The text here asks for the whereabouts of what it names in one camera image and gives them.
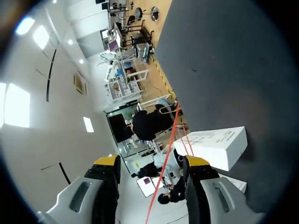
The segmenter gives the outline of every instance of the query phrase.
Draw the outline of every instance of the wooden floor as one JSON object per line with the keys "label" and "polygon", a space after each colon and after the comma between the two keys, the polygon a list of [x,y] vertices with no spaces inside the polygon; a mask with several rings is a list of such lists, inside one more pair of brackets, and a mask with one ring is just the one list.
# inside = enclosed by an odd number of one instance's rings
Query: wooden floor
{"label": "wooden floor", "polygon": [[[152,37],[152,44],[154,47],[156,47],[159,42],[159,38],[163,29],[168,10],[171,5],[171,1],[172,0],[133,0],[134,8],[133,10],[130,9],[130,11],[128,12],[128,15],[134,15],[135,9],[137,7],[140,7],[142,10],[146,10],[144,13],[149,13],[153,6],[158,7],[159,18],[157,22],[152,21],[150,15],[143,15],[142,17],[142,20],[145,20],[145,28],[149,32],[151,32],[152,30],[154,31]],[[134,22],[134,25],[141,25],[142,20]],[[157,67],[155,66],[155,63],[152,60],[150,60],[149,64],[135,64],[137,70],[149,69],[147,80],[141,82],[141,86],[143,89],[142,98],[140,100],[141,102],[155,99],[157,97],[169,94],[169,92],[173,92],[173,89],[171,88],[166,75],[163,73],[157,61],[156,64]],[[175,99],[175,92],[173,93],[170,99]],[[146,108],[146,110],[149,112],[153,111],[154,109],[154,107]],[[181,123],[186,124],[184,116],[180,116],[178,120],[178,124]],[[163,141],[164,145],[168,143],[169,139]]]}

